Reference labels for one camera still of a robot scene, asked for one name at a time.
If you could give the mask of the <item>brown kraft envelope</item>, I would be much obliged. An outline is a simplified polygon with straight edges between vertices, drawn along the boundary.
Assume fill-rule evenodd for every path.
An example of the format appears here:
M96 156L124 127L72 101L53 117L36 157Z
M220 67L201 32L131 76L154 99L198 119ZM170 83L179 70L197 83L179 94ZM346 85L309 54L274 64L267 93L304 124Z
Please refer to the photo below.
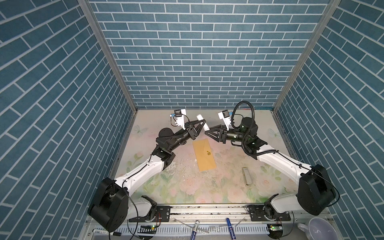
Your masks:
M208 139L193 142L200 172L214 170L217 165Z

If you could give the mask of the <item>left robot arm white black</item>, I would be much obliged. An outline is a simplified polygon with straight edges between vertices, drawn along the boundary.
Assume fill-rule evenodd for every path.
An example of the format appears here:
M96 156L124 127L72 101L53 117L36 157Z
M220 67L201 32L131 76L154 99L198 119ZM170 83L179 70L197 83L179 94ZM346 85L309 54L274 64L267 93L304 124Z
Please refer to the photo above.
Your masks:
M116 179L103 179L88 207L88 215L105 230L113 232L126 220L151 221L157 214L157 203L147 196L133 200L133 193L151 177L161 173L174 160L173 152L189 139L195 140L206 124L206 120L185 123L184 129L173 132L163 128L156 138L156 147L141 165Z

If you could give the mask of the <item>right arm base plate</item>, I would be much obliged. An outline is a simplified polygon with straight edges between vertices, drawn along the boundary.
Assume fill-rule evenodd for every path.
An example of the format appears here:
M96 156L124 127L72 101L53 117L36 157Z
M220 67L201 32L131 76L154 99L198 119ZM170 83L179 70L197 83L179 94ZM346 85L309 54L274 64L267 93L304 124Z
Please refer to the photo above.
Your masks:
M261 221L291 221L291 216L288 212L277 213L271 207L266 205L247 205L246 211L250 214L252 222Z

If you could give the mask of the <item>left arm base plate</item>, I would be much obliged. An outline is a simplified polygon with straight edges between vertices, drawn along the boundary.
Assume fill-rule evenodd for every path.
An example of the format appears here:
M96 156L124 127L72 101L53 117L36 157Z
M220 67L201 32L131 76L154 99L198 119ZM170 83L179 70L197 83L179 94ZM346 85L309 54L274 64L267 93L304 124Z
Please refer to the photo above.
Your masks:
M169 222L171 214L171 206L156 206L152 207L150 211L141 217L141 222Z

